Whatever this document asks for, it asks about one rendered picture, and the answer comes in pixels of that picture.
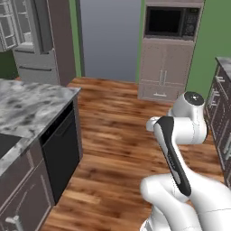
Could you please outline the grey fridge drawer front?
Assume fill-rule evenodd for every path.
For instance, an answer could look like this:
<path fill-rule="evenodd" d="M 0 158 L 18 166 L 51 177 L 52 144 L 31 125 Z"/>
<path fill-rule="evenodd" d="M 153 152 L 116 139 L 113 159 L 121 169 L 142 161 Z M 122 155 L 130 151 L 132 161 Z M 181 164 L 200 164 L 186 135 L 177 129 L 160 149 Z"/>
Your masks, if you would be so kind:
<path fill-rule="evenodd" d="M 52 69 L 52 71 L 35 71 L 27 69 L 19 69 L 19 76 L 24 82 L 36 82 L 42 84 L 52 84 L 59 85 L 58 74 L 55 68 L 43 68 L 43 69 Z"/>

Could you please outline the glass-door wall cupboard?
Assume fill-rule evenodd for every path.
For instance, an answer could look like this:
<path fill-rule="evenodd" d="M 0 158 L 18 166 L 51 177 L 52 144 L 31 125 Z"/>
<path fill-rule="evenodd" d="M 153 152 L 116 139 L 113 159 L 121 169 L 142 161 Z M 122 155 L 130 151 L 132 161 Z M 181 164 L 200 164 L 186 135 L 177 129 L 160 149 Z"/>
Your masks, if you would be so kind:
<path fill-rule="evenodd" d="M 26 0 L 0 0 L 0 52 L 33 50 Z"/>

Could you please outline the black microwave oven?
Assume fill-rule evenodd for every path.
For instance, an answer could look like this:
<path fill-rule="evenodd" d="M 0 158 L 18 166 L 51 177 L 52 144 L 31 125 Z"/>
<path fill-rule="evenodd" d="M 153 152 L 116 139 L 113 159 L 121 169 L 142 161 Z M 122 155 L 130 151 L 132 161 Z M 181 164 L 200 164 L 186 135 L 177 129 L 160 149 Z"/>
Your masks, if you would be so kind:
<path fill-rule="evenodd" d="M 173 6 L 147 6 L 145 37 L 194 40 L 199 8 Z"/>

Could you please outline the grey fridge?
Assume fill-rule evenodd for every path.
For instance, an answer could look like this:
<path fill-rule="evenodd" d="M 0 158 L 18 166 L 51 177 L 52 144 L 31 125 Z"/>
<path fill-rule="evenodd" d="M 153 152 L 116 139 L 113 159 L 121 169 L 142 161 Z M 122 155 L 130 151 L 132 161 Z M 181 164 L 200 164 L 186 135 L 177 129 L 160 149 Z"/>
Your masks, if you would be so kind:
<path fill-rule="evenodd" d="M 14 52 L 17 70 L 19 66 L 25 66 L 55 68 L 57 72 L 47 0 L 26 0 L 26 6 L 32 30 L 33 50 L 15 48 L 14 51 L 33 51 L 34 54 Z"/>

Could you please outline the brown island cupboard door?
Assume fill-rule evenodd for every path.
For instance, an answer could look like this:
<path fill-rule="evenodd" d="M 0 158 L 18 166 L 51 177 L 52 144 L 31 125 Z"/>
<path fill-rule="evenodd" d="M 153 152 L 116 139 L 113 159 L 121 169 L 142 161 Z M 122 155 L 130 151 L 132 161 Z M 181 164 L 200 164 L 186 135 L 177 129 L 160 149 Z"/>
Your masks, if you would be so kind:
<path fill-rule="evenodd" d="M 23 231 L 40 231 L 53 206 L 47 171 L 40 164 L 0 214 L 0 231 L 17 231 L 7 217 L 19 216 Z"/>

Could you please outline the tall beige cupboard unit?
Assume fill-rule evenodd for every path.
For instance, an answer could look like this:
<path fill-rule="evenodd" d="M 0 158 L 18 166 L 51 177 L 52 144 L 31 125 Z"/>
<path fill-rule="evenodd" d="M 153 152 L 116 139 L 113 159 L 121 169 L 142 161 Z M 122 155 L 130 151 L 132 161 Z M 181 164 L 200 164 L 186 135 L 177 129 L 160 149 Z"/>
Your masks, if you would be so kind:
<path fill-rule="evenodd" d="M 199 22 L 194 40 L 145 37 L 147 6 L 199 8 Z M 138 65 L 140 99 L 172 102 L 185 91 L 203 8 L 204 0 L 143 0 Z"/>

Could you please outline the dark brown cupboard run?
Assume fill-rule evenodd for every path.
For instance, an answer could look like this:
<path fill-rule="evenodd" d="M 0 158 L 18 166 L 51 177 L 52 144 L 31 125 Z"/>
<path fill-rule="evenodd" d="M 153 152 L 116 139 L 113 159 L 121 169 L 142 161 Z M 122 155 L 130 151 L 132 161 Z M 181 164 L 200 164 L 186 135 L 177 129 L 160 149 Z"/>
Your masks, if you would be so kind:
<path fill-rule="evenodd" d="M 224 182 L 231 189 L 231 58 L 216 57 L 216 61 L 205 112 Z"/>

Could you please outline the brown island drawer front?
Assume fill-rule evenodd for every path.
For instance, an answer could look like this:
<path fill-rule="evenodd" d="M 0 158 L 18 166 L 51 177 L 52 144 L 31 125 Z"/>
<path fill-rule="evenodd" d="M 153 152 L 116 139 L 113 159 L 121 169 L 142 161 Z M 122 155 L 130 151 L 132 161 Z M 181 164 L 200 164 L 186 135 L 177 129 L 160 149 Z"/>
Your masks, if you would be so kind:
<path fill-rule="evenodd" d="M 21 154 L 0 176 L 0 210 L 43 159 L 39 142 Z"/>

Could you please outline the dark sink basin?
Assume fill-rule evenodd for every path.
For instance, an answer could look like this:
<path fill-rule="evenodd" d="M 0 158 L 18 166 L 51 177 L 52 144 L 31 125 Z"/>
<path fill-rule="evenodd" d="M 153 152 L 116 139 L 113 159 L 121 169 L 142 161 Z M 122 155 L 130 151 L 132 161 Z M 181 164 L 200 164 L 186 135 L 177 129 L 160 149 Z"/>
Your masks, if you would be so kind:
<path fill-rule="evenodd" d="M 19 136 L 0 134 L 0 159 L 20 141 Z"/>

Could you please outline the black dishwasher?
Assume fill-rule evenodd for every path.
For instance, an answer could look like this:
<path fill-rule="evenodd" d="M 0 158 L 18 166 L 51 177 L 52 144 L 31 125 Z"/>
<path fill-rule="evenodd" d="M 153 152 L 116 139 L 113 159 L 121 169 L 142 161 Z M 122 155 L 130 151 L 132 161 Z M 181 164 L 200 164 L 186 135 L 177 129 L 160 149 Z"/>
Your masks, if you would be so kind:
<path fill-rule="evenodd" d="M 73 103 L 55 119 L 40 138 L 54 202 L 63 191 L 79 164 L 79 145 Z"/>

